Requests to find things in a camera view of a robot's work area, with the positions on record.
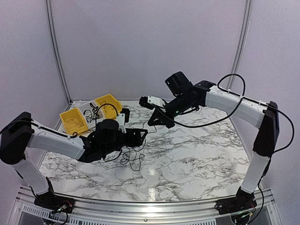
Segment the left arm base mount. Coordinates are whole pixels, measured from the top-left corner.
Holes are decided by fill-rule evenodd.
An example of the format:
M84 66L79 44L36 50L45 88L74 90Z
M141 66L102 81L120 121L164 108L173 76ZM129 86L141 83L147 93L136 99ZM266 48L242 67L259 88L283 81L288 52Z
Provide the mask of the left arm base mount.
M64 197L56 195L52 192L47 192L42 195L36 195L34 204L52 211L61 211L67 212L68 214L72 213L75 200L73 198Z

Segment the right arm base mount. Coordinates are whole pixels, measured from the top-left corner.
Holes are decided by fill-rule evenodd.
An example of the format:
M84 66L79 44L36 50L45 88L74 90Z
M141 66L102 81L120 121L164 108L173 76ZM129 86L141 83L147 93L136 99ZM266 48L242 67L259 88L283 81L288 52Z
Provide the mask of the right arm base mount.
M220 215L223 215L253 209L256 206L257 203L253 193L237 193L235 197L217 200L214 208Z

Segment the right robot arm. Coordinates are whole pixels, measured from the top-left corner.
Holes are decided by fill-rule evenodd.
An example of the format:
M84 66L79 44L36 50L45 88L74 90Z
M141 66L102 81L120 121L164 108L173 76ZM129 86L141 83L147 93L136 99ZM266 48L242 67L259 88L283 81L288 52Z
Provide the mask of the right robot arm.
M237 210L244 209L250 203L250 196L255 191L272 155L279 136L278 106L274 102L264 103L246 98L243 94L234 94L209 81L192 84L181 72L166 79L166 85L174 95L174 99L166 102L161 98L147 96L140 98L140 105L153 109L149 126L174 127L175 117L188 109L209 107L236 116L254 127L258 133L253 144L253 156L246 176L232 200Z

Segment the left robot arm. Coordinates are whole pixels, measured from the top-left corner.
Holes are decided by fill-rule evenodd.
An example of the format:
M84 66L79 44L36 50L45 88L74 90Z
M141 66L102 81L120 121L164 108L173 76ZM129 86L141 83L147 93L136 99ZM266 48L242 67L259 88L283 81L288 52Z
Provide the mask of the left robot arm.
M74 132L67 135L34 121L29 112L22 112L0 132L0 159L11 165L30 186L38 203L54 209L59 198L53 187L26 156L27 148L59 153L83 163L105 159L107 155L124 147L135 148L143 144L148 131L126 128L125 115L105 119L96 124L87 137Z

